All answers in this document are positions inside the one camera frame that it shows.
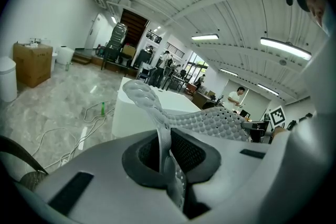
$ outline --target white table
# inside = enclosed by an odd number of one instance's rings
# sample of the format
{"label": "white table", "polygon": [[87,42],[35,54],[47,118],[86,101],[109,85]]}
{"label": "white table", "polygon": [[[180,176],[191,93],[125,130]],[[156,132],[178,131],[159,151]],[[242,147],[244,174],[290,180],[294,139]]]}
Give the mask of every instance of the white table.
{"label": "white table", "polygon": [[[131,79],[123,78],[120,84],[117,102],[115,104],[112,134],[115,137],[125,137],[145,131],[155,130],[155,125],[147,113],[138,108],[122,90],[122,86]],[[152,87],[159,97],[163,110],[172,115],[188,114],[200,111],[187,97],[171,91],[163,91]]]}

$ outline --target cardboard box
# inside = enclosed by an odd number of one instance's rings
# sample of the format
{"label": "cardboard box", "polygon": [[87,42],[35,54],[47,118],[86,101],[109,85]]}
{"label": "cardboard box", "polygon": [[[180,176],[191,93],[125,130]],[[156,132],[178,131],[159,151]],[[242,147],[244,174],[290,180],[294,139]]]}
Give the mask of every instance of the cardboard box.
{"label": "cardboard box", "polygon": [[16,62],[16,79],[34,88],[50,78],[52,47],[38,45],[37,48],[14,44],[13,60]]}
{"label": "cardboard box", "polygon": [[134,47],[130,46],[130,45],[125,45],[122,48],[122,53],[127,54],[127,55],[131,56],[132,58],[134,57],[135,52],[136,52],[136,49]]}

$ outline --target marble floor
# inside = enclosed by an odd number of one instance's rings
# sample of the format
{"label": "marble floor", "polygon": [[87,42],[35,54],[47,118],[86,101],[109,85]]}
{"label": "marble floor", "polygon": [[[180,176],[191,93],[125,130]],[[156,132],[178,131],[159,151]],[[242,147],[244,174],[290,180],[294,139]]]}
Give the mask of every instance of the marble floor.
{"label": "marble floor", "polygon": [[[79,140],[83,128],[87,126],[89,131],[94,123],[83,121],[86,109],[103,101],[109,101],[105,104],[106,111],[112,109],[122,78],[121,73],[101,71],[95,65],[73,63],[66,71],[65,66],[56,64],[50,79],[33,89],[18,85],[17,99],[0,103],[0,133],[31,154],[37,149],[43,133],[51,129],[64,127]],[[86,120],[100,113],[101,105],[98,105],[88,111]],[[111,113],[104,125],[85,140],[83,150],[113,139],[112,119]],[[72,150],[74,143],[74,138],[66,130],[51,131],[43,138],[34,158],[45,167]],[[20,180],[25,174],[25,163],[9,154],[2,153],[1,158],[10,175]],[[54,165],[47,171],[52,172],[57,167]]]}

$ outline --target white cable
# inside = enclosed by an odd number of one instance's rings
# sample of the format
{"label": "white cable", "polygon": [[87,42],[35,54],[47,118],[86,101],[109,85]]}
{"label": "white cable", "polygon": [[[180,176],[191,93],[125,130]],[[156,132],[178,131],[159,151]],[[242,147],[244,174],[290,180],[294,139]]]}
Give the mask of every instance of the white cable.
{"label": "white cable", "polygon": [[[75,137],[75,136],[74,136],[68,129],[66,129],[65,127],[59,127],[59,128],[51,129],[51,130],[48,130],[48,131],[44,132],[44,134],[42,135],[41,140],[40,140],[40,142],[39,142],[39,145],[38,145],[37,149],[35,150],[35,152],[32,154],[32,156],[34,156],[34,155],[39,151],[39,149],[40,149],[40,147],[41,147],[41,144],[42,144],[42,140],[43,140],[45,134],[48,133],[48,132],[55,131],[55,130],[59,130],[59,129],[64,129],[64,130],[68,131],[69,134],[75,139],[75,146],[73,147],[73,149],[72,149],[70,152],[63,154],[62,157],[61,157],[59,160],[57,160],[57,161],[53,162],[52,164],[49,164],[48,166],[44,167],[44,170],[47,169],[47,168],[49,168],[49,167],[51,167],[51,166],[53,166],[53,165],[55,165],[55,164],[57,164],[57,163],[60,163],[60,164],[61,164],[61,162],[62,162],[63,159],[65,159],[65,158],[68,158],[67,161],[69,161],[71,155],[72,155],[72,157],[74,156],[75,151],[76,151],[76,148],[79,146],[79,144],[80,144],[81,142],[85,141],[87,138],[89,138],[91,134],[93,134],[96,130],[98,130],[98,128],[100,128],[100,127],[104,124],[107,115],[108,115],[110,112],[112,112],[112,111],[114,110],[114,108],[111,109],[110,111],[108,111],[107,113],[105,113],[104,115],[99,115],[99,116],[95,116],[95,117],[93,117],[93,119],[92,119],[91,121],[86,121],[86,120],[85,120],[85,118],[86,118],[86,114],[87,114],[88,110],[91,109],[91,108],[93,108],[93,107],[96,106],[96,105],[99,105],[99,104],[102,104],[102,103],[108,103],[108,102],[109,102],[109,101],[97,103],[97,104],[95,104],[95,105],[93,105],[93,106],[91,106],[91,107],[89,107],[88,109],[85,110],[85,114],[84,114],[84,118],[83,118],[83,120],[84,120],[84,122],[86,122],[86,123],[91,123],[92,121],[94,121],[95,118],[99,118],[99,117],[102,117],[102,118],[97,119],[97,120],[95,121],[95,123],[93,124],[91,130],[88,132],[88,134],[87,134],[86,136],[83,136],[83,137],[82,137],[80,140],[78,140],[78,141],[77,141],[76,137]],[[96,129],[93,129],[93,128],[95,127],[96,123],[97,123],[99,120],[103,120],[103,122],[102,122]]]}

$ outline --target fluorescent ceiling light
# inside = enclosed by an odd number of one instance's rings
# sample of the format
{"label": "fluorescent ceiling light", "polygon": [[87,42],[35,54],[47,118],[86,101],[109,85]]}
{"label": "fluorescent ceiling light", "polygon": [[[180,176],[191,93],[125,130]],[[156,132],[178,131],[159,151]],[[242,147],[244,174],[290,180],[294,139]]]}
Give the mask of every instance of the fluorescent ceiling light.
{"label": "fluorescent ceiling light", "polygon": [[273,94],[275,94],[276,96],[278,96],[278,95],[279,95],[277,92],[275,92],[275,91],[272,91],[270,88],[267,88],[267,87],[265,87],[265,86],[263,86],[263,85],[261,85],[261,84],[258,84],[258,86],[259,86],[259,87],[261,87],[261,88],[263,88],[264,90],[266,90],[266,91],[270,92],[270,93],[273,93]]}
{"label": "fluorescent ceiling light", "polygon": [[225,69],[223,69],[223,68],[221,68],[220,69],[221,70],[221,72],[225,72],[225,73],[228,73],[228,74],[230,74],[230,75],[232,75],[232,76],[238,76],[238,74],[236,74],[236,73],[233,73],[233,72],[231,72],[231,71],[228,71],[228,70],[225,70]]}
{"label": "fluorescent ceiling light", "polygon": [[265,46],[269,46],[269,47],[276,48],[276,49],[279,49],[279,50],[284,50],[286,52],[289,52],[290,54],[294,54],[294,55],[296,55],[298,57],[301,57],[302,59],[307,60],[307,61],[309,61],[310,58],[311,58],[311,53],[310,52],[308,52],[306,50],[303,50],[303,49],[300,49],[298,47],[295,47],[293,45],[281,42],[281,41],[277,41],[277,40],[274,40],[274,39],[262,37],[260,39],[260,43],[262,45],[265,45]]}
{"label": "fluorescent ceiling light", "polygon": [[201,35],[191,37],[193,40],[207,40],[207,39],[219,39],[218,34],[210,34],[210,35]]}

